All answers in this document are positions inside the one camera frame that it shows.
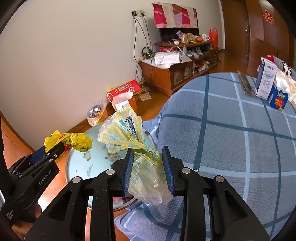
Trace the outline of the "white plastic bag on floor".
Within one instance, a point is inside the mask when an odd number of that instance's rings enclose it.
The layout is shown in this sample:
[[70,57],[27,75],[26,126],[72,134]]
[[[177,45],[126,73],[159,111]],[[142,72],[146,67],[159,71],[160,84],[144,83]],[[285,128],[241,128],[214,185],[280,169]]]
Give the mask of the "white plastic bag on floor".
[[128,107],[135,109],[133,92],[127,91],[115,96],[112,101],[112,106],[114,107],[115,111],[120,111]]

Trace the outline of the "white mug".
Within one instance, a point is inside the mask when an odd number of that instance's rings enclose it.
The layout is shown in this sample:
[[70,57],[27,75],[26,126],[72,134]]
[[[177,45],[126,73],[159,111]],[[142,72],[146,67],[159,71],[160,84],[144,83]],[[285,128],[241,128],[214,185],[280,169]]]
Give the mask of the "white mug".
[[202,34],[202,40],[203,40],[203,41],[209,41],[209,40],[210,40],[209,35],[207,35],[207,34]]

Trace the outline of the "orange plastic bag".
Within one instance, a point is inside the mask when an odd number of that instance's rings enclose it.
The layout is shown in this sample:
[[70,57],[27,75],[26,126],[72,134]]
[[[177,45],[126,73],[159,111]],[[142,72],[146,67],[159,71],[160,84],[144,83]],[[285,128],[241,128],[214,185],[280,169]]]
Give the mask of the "orange plastic bag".
[[210,29],[209,30],[209,37],[210,40],[212,41],[212,48],[217,48],[218,47],[218,38],[219,38],[219,33],[216,28]]

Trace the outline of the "yellow clear plastic bag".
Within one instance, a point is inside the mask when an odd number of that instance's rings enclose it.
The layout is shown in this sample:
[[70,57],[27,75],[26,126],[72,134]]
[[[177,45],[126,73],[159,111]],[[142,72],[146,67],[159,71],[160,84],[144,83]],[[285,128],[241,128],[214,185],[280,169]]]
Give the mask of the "yellow clear plastic bag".
[[133,149],[129,194],[154,206],[167,205],[173,198],[168,190],[162,155],[144,141],[142,118],[133,108],[117,111],[106,120],[97,140],[106,144],[110,154]]

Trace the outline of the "yellow wrapper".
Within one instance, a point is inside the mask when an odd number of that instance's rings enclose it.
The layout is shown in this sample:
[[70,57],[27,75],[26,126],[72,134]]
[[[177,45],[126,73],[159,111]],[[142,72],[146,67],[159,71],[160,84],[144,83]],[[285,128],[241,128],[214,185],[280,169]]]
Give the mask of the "yellow wrapper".
[[92,148],[92,139],[85,133],[60,133],[58,130],[50,134],[44,141],[45,153],[64,156],[71,148],[86,152]]

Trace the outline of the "glass jar on shelf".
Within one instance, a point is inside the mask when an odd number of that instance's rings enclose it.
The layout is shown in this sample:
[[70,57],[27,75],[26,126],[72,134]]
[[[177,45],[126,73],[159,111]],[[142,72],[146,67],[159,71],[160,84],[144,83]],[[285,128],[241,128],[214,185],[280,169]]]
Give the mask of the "glass jar on shelf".
[[182,44],[188,44],[188,35],[187,34],[181,34],[181,42],[182,42]]

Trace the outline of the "light blue enamel basin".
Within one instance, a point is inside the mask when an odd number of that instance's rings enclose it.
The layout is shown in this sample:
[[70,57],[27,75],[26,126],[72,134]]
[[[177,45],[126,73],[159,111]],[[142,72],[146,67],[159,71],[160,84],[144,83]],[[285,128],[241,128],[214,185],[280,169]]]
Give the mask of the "light blue enamel basin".
[[[103,171],[110,169],[115,161],[121,160],[126,156],[127,151],[119,151],[115,154],[110,154],[106,145],[97,141],[101,126],[102,123],[85,132],[85,134],[93,140],[90,150],[80,152],[76,149],[72,149],[70,151],[65,171],[67,183],[76,176],[81,177],[83,180],[97,177]],[[143,131],[145,144],[156,149],[156,145],[150,133],[145,129]],[[122,209],[128,209],[140,203],[141,202],[135,197],[128,194],[128,196],[123,198],[113,198],[113,210],[120,211]]]

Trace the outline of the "red double happiness decoration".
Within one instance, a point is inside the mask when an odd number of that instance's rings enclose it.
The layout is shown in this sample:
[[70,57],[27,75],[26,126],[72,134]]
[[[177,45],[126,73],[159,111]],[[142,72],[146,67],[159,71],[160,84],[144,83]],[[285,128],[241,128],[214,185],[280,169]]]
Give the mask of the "red double happiness decoration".
[[268,23],[275,24],[273,15],[268,10],[264,11],[263,17]]

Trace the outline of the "white box on cabinet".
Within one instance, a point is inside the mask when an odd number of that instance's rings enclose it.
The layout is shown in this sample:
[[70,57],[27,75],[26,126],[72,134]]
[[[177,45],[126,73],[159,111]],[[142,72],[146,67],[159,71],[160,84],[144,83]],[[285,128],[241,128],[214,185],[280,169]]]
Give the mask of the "white box on cabinet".
[[156,65],[179,64],[180,56],[178,52],[158,52],[154,56]]

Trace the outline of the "wooden door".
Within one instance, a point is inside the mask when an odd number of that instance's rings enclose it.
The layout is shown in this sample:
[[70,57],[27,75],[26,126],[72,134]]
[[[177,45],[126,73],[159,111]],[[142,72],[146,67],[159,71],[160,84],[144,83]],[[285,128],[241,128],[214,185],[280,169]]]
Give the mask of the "wooden door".
[[225,50],[235,57],[248,59],[249,19],[245,1],[221,1],[225,30]]

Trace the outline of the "white blue milk carton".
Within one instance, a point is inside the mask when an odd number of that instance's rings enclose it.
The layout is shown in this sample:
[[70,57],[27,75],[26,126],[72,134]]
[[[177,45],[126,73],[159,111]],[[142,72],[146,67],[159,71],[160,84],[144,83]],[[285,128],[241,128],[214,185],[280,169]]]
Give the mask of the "white blue milk carton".
[[255,82],[255,95],[261,99],[267,100],[276,76],[277,66],[261,57],[258,67],[258,75]]

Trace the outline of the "heart pattern quilt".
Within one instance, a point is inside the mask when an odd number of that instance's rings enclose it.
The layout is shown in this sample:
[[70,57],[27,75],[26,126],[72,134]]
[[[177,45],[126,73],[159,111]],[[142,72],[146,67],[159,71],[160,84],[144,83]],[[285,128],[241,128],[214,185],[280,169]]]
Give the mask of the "heart pattern quilt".
[[288,93],[288,102],[295,107],[295,71],[290,68],[285,61],[273,55],[264,57],[277,66],[276,76],[274,79],[275,86]]

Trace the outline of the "wall power socket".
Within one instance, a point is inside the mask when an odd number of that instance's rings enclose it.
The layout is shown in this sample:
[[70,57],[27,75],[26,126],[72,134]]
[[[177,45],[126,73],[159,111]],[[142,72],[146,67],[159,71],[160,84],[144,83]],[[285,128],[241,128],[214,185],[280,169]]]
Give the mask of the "wall power socket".
[[144,10],[132,11],[132,16],[144,16],[144,15],[145,15]]

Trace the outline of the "red pink patchwork cloth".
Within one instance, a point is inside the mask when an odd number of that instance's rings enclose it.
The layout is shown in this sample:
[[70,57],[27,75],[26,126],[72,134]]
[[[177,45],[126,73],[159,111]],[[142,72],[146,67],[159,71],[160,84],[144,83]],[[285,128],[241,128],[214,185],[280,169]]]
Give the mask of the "red pink patchwork cloth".
[[152,3],[154,21],[161,28],[198,28],[195,8],[170,3]]

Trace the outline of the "wooden tv cabinet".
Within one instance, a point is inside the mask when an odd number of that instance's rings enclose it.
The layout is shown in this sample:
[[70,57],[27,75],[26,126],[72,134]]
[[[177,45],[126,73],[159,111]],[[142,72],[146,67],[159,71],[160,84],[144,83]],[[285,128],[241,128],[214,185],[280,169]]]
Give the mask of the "wooden tv cabinet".
[[220,62],[219,48],[212,47],[212,41],[190,44],[156,43],[161,54],[180,54],[179,63],[156,64],[147,58],[140,62],[148,86],[171,96],[192,79],[202,76]]

